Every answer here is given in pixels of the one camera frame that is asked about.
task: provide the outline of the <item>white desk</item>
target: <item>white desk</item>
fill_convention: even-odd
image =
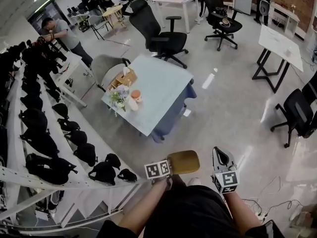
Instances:
[[[186,26],[186,32],[189,33],[189,22],[188,22],[188,13],[187,13],[187,3],[191,2],[193,0],[153,0],[157,6],[157,10],[158,10],[158,14],[159,14],[159,20],[160,20],[160,24],[162,27],[165,27],[164,24],[164,19],[162,16],[162,12],[159,6],[160,2],[166,2],[166,3],[180,3],[183,5],[183,11],[184,11],[184,18],[185,18],[185,26]],[[200,12],[200,8],[198,5],[198,0],[196,1],[196,7],[197,7],[197,15],[196,15],[196,20],[197,20],[197,24],[200,24],[200,18],[199,18],[199,12]]]
[[[285,77],[290,64],[303,72],[302,57],[298,45],[284,35],[274,31],[267,26],[262,25],[259,44],[264,47],[264,50],[257,61],[259,68],[252,79],[266,79],[273,92],[276,93],[283,81],[283,78]],[[267,72],[264,68],[264,64],[271,52],[276,53],[282,58],[282,62],[277,72]],[[282,75],[278,80],[277,85],[274,87],[269,77],[279,75],[285,61],[286,65],[284,67]],[[260,71],[264,72],[264,76],[258,76]]]
[[[284,32],[285,32],[285,34],[287,36],[293,37],[295,35],[298,23],[300,22],[298,16],[296,14],[292,13],[290,10],[287,10],[287,9],[283,8],[279,4],[272,2],[270,4],[270,10],[269,10],[269,13],[268,13],[269,23],[270,24],[272,22],[272,19],[274,19],[274,12],[275,11],[280,11],[280,12],[284,13],[287,16],[286,20],[285,20]]]
[[[87,106],[86,103],[84,103],[81,99],[79,99],[76,95],[74,95],[66,86],[64,86],[65,81],[71,76],[71,74],[75,71],[75,69],[78,68],[78,66],[82,65],[84,69],[93,77],[93,74],[91,73],[90,69],[84,64],[84,62],[81,60],[81,57],[72,53],[67,52],[66,55],[67,60],[64,63],[62,69],[60,71],[64,71],[62,75],[58,76],[54,81],[57,87],[60,88],[60,90],[69,96],[71,96],[74,100],[76,100],[78,103],[83,105],[84,107]]]
[[[127,108],[126,112],[120,109],[117,113],[148,136],[193,76],[181,67],[146,55],[139,55],[129,67],[138,76],[131,91],[140,90],[143,102],[136,112]],[[111,106],[108,91],[102,101]]]

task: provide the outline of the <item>person with backpack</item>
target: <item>person with backpack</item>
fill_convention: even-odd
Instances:
[[[269,4],[271,0],[257,0],[257,15],[254,18],[254,21],[258,24],[261,24],[260,22],[260,16],[261,16],[261,10],[260,10],[260,5],[261,3],[265,3],[263,5],[266,5],[267,7],[267,15],[264,15],[264,25],[267,26],[268,24],[268,10],[269,10]]]

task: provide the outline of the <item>gray floor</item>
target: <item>gray floor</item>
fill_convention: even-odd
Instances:
[[[165,16],[182,16],[183,13],[180,8],[171,6],[165,6],[162,11]],[[95,85],[91,87],[89,78],[80,76],[79,80],[79,75],[75,75],[73,88],[81,91],[80,95],[91,87],[83,97],[88,104],[81,109],[85,118],[139,175],[144,175],[144,164],[161,160],[172,152],[191,149],[198,153],[201,168],[196,173],[185,175],[184,180],[199,177],[203,185],[214,188],[210,177],[211,151],[214,146],[221,146],[231,151],[239,164],[238,193],[242,198],[259,199],[264,211],[291,199],[298,199],[302,204],[316,203],[316,135],[303,139],[294,132],[291,146],[284,149],[287,128],[279,128],[274,133],[269,130],[270,126],[285,120],[274,106],[282,104],[296,88],[302,88],[303,82],[306,83],[314,72],[305,62],[304,73],[290,67],[280,89],[273,94],[266,81],[251,80],[257,69],[256,61],[263,50],[258,45],[261,26],[253,21],[252,16],[237,15],[236,20],[243,24],[234,38],[239,45],[238,50],[224,41],[221,51],[217,52],[218,39],[204,41],[205,35],[212,34],[211,26],[206,20],[200,25],[194,22],[194,3],[188,13],[191,33],[187,36],[185,48],[189,54],[179,54],[177,57],[188,65],[188,70],[194,75],[193,87],[198,97],[186,101],[191,113],[188,117],[181,116],[164,143],[157,144],[151,138],[140,137],[134,127],[121,117],[115,117],[106,107],[101,101],[103,92]],[[169,22],[166,20],[165,23],[163,31],[168,31]],[[77,32],[84,49],[92,57],[108,54],[133,60],[140,53],[149,54],[145,49],[144,37],[128,20],[126,26],[126,29],[117,29],[116,34],[113,31],[108,33],[106,29],[100,30],[105,41],[97,40],[91,30]],[[183,19],[175,22],[175,31],[185,32]],[[310,55],[302,48],[303,42],[298,38],[294,38],[294,41],[300,45],[305,60],[310,61]],[[265,67],[275,71],[280,62],[281,58],[272,54]],[[202,84],[211,73],[214,79],[207,89],[203,89]],[[247,203],[258,211],[253,203]],[[294,202],[289,210],[287,204],[273,208],[268,218],[273,218],[285,231],[296,205]]]

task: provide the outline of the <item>black cap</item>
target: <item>black cap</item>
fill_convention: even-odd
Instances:
[[[56,104],[52,109],[64,119],[68,119],[68,108],[64,103]]]
[[[128,169],[123,169],[118,174],[118,178],[120,178],[122,180],[128,180],[128,181],[137,181],[138,180],[137,176]]]
[[[48,128],[48,120],[45,114],[38,109],[27,109],[21,112],[19,117],[29,129],[37,133],[45,132]]]
[[[22,90],[27,94],[40,95],[41,85],[35,80],[28,80],[22,83]]]
[[[120,162],[118,156],[116,156],[114,153],[109,153],[106,156],[105,162],[108,162],[112,167],[120,170],[121,162]]]
[[[77,173],[74,170],[76,166],[62,158],[48,159],[34,153],[26,156],[25,166],[30,174],[53,184],[66,183],[70,171]]]
[[[28,142],[35,150],[51,158],[57,158],[59,150],[47,132],[38,133],[36,131],[27,129],[20,137]]]
[[[28,94],[25,97],[21,97],[21,102],[26,106],[28,109],[38,109],[42,110],[43,101],[38,95]]]
[[[65,137],[77,146],[87,143],[87,135],[81,130],[73,130],[66,134]]]
[[[46,89],[46,91],[56,100],[57,103],[60,101],[59,92],[51,89]]]
[[[57,119],[60,128],[65,131],[80,130],[80,126],[75,121],[68,121],[67,119]]]
[[[90,167],[93,167],[96,163],[95,146],[90,143],[81,144],[78,146],[74,151],[74,155],[78,159],[88,163]]]
[[[107,162],[100,162],[97,165],[95,165],[93,170],[88,173],[88,176],[92,180],[98,180],[115,185],[115,171],[113,167],[109,165],[109,163]]]

